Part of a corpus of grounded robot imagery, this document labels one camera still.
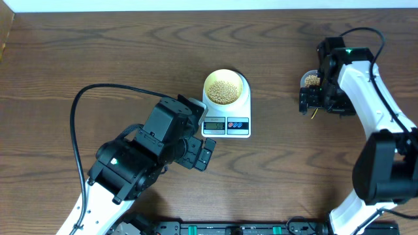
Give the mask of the orange plastic measuring scoop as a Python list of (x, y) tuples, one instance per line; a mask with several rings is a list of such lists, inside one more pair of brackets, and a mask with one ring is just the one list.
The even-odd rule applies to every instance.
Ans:
[(311, 119), (313, 119), (313, 118), (316, 116), (317, 112), (318, 112), (318, 108), (316, 108), (316, 109), (313, 111), (313, 113), (312, 113), (312, 115), (311, 115)]

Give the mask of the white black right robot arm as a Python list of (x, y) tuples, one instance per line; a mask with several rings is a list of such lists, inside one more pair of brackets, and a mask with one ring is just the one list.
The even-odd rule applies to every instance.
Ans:
[(303, 87), (299, 111), (359, 117), (366, 143), (352, 171), (353, 190), (317, 225), (317, 234), (364, 234), (383, 213), (417, 197), (417, 126), (385, 87), (377, 57), (341, 36), (317, 46), (319, 85)]

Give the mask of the pale yellow plastic bowl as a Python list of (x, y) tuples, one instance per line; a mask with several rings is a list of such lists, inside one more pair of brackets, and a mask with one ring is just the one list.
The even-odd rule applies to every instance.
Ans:
[(239, 90), (239, 95), (238, 95), (238, 99), (239, 99), (239, 97), (241, 96), (242, 91), (243, 91), (243, 86), (244, 86), (243, 81), (242, 81), (240, 75), (237, 72), (235, 72), (233, 70), (228, 70), (228, 69), (219, 69), (219, 70), (216, 70), (216, 71), (214, 71), (214, 72), (212, 72), (211, 74), (208, 75), (208, 77), (206, 78), (206, 80), (204, 82), (204, 88), (203, 88), (203, 93), (207, 96), (207, 98), (208, 98), (209, 87), (215, 81), (218, 81), (218, 80), (233, 83)]

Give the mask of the clear plastic soybean container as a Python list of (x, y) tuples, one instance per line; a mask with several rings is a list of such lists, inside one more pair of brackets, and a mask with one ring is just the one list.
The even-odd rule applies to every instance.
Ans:
[(310, 75), (310, 74), (314, 74), (314, 75), (318, 76), (317, 70), (310, 70), (307, 73), (305, 73), (300, 80), (300, 87), (301, 88), (305, 87), (304, 86), (305, 77), (307, 77), (307, 75)]

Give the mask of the white digital kitchen scale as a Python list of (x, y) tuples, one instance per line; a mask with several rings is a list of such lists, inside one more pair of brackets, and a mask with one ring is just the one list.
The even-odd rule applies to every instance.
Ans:
[[(233, 84), (238, 89), (237, 100), (230, 104), (213, 102), (208, 94), (215, 82)], [(251, 136), (251, 89), (247, 80), (240, 74), (232, 72), (231, 76), (218, 71), (210, 74), (204, 83), (202, 101), (208, 112), (203, 119), (201, 133), (213, 138), (249, 138)]]

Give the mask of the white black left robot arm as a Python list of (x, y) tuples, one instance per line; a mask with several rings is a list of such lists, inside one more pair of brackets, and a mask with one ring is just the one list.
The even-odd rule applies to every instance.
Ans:
[(156, 182), (166, 166), (206, 170), (215, 141), (195, 138), (208, 107), (197, 99), (162, 98), (145, 124), (128, 126), (96, 152), (80, 196), (59, 234), (106, 234)]

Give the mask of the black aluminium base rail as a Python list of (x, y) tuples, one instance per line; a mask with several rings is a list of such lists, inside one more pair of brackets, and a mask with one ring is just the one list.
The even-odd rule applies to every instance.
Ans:
[(296, 217), (279, 223), (186, 223), (151, 221), (139, 213), (126, 215), (110, 227), (111, 235), (332, 235), (330, 225)]

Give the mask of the pile of soybeans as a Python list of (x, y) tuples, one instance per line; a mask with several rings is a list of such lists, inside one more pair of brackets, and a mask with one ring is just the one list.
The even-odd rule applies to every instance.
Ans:
[(319, 85), (320, 85), (320, 77), (314, 74), (310, 74), (310, 75), (307, 75), (307, 77), (305, 77), (305, 80), (304, 80), (305, 87), (319, 86)]

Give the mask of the soybeans in yellow bowl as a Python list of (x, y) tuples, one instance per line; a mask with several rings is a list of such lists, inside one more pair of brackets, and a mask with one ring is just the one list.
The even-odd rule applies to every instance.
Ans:
[(208, 98), (216, 104), (230, 104), (238, 99), (239, 90), (231, 82), (215, 81), (208, 89)]

